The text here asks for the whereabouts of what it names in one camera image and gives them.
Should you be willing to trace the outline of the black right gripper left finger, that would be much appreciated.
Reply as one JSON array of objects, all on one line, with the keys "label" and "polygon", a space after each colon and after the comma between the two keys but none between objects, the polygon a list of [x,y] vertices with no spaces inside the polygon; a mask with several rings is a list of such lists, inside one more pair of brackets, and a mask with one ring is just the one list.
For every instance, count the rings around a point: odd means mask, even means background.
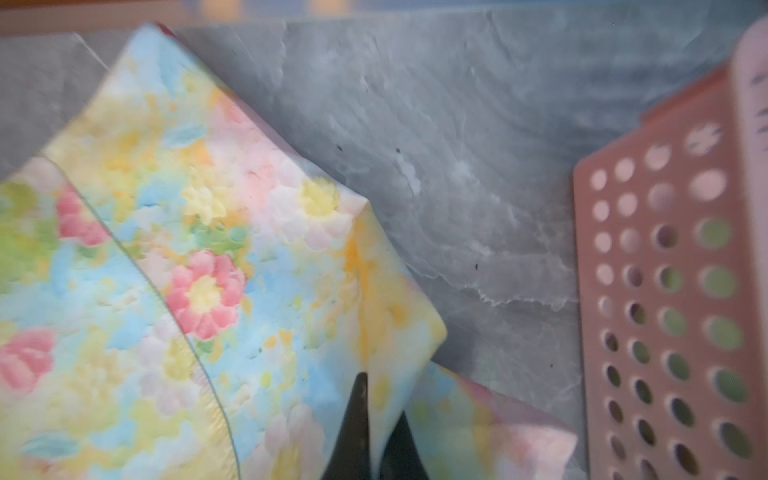
[{"label": "black right gripper left finger", "polygon": [[352,385],[340,431],[322,480],[371,478],[368,375],[360,372]]}]

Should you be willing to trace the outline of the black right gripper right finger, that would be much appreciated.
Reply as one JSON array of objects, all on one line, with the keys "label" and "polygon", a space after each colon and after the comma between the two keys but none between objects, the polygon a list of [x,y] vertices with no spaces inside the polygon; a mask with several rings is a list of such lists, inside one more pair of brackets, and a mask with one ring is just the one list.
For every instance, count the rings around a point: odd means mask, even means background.
[{"label": "black right gripper right finger", "polygon": [[381,460],[381,480],[428,480],[405,414],[392,431]]}]

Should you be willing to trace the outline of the pastel floral skirt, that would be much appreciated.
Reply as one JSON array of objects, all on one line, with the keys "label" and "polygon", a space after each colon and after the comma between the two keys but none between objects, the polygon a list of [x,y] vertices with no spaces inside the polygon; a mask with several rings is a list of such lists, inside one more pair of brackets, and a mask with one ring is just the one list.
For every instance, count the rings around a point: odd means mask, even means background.
[{"label": "pastel floral skirt", "polygon": [[1,185],[5,479],[321,479],[368,375],[371,478],[559,479],[576,435],[432,360],[369,201],[157,25]]}]

